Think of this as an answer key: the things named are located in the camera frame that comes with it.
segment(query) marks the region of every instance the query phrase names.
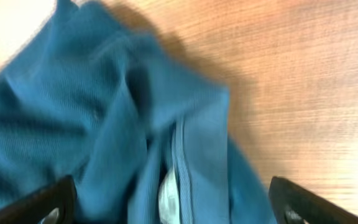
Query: blue garment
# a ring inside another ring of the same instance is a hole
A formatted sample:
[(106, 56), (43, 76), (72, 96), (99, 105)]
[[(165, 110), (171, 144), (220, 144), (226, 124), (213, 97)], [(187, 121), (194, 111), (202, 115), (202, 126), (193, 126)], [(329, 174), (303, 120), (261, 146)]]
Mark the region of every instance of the blue garment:
[(228, 91), (170, 59), (97, 2), (61, 0), (0, 73), (0, 208), (65, 175), (76, 220), (160, 223), (172, 167), (181, 223), (273, 223), (227, 137)]

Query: wood grain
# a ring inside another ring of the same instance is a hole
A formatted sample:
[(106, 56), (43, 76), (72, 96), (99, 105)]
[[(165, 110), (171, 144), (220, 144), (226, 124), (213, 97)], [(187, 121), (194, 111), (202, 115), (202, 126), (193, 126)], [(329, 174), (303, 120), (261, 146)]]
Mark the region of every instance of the wood grain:
[[(229, 130), (266, 186), (282, 175), (358, 214), (358, 0), (104, 3), (231, 88)], [(53, 7), (0, 0), (0, 68)]]

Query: black object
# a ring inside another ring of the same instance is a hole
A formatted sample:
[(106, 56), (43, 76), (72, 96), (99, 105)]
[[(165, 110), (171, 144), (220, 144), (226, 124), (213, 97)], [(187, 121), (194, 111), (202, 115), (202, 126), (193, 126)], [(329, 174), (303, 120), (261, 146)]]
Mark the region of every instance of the black object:
[(0, 223), (39, 223), (58, 209), (56, 223), (73, 223), (76, 191), (71, 176), (44, 187), (0, 210)]
[(278, 224), (358, 224), (357, 216), (285, 178), (272, 178), (268, 196)]

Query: wood surface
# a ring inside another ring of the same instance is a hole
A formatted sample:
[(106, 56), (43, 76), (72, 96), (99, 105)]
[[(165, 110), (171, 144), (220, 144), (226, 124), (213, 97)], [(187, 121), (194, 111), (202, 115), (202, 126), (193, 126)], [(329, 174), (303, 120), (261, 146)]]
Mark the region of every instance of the wood surface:
[[(358, 0), (104, 3), (230, 87), (229, 131), (266, 186), (281, 175), (358, 215)], [(0, 0), (0, 69), (54, 5)]]

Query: white tag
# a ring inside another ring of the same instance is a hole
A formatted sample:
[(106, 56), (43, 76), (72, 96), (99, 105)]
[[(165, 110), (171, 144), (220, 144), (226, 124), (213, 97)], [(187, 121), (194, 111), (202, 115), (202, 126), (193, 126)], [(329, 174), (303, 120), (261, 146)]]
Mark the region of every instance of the white tag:
[(162, 224), (180, 224), (180, 206), (175, 170), (165, 176), (158, 192), (158, 212)]

